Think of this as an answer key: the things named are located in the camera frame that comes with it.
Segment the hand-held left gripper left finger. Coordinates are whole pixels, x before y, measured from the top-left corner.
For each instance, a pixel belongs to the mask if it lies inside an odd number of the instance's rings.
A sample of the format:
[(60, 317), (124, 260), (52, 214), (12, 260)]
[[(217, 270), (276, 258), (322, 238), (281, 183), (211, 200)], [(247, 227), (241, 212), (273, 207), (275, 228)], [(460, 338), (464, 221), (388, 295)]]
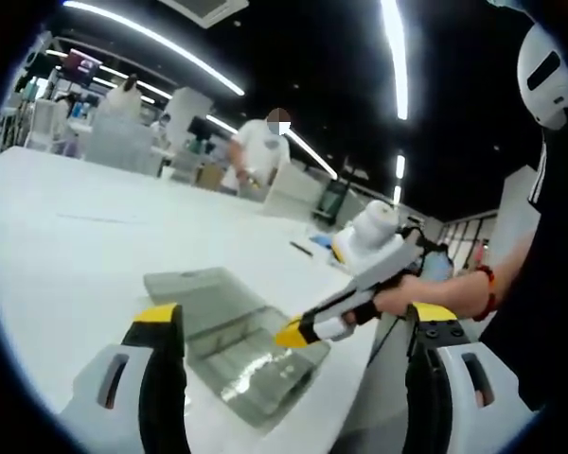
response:
[(184, 316), (146, 309), (73, 382), (60, 423), (86, 453), (188, 453)]

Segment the person's right hand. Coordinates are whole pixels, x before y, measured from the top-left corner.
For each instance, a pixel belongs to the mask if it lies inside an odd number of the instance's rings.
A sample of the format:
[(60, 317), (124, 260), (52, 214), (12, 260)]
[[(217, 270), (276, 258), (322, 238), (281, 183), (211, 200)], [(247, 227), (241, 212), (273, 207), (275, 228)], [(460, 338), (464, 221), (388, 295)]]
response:
[(394, 288), (377, 292), (372, 303), (379, 314), (392, 316), (404, 316), (411, 303), (442, 306), (455, 312), (446, 282), (426, 281), (412, 275), (403, 276)]

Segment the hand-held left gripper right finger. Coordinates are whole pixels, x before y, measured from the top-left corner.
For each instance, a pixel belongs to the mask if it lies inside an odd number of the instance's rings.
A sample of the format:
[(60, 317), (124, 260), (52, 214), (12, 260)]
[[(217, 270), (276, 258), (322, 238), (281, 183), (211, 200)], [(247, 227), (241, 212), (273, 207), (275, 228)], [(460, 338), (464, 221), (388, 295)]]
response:
[(518, 377), (443, 306), (413, 303), (406, 453), (502, 453), (538, 415)]

